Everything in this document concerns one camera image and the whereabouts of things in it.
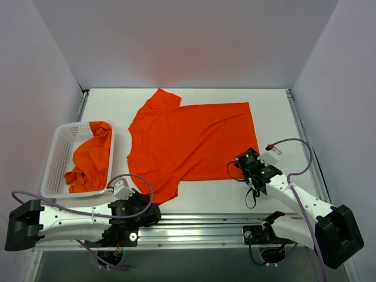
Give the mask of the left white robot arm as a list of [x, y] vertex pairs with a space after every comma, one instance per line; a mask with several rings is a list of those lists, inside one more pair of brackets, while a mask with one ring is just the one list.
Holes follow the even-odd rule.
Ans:
[[90, 247], [135, 247], [138, 230], [161, 219], [159, 206], [148, 195], [92, 207], [65, 208], [29, 200], [9, 214], [6, 251], [21, 251], [47, 241], [80, 240]]

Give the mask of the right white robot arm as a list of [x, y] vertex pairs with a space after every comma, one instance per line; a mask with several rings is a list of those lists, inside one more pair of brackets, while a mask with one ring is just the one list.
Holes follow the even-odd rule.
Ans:
[[364, 247], [364, 241], [350, 208], [338, 207], [320, 200], [291, 181], [276, 163], [281, 152], [255, 150], [238, 155], [235, 166], [255, 195], [265, 194], [282, 202], [301, 216], [293, 219], [276, 211], [261, 222], [261, 235], [267, 242], [289, 240], [314, 250], [323, 263], [337, 269]]

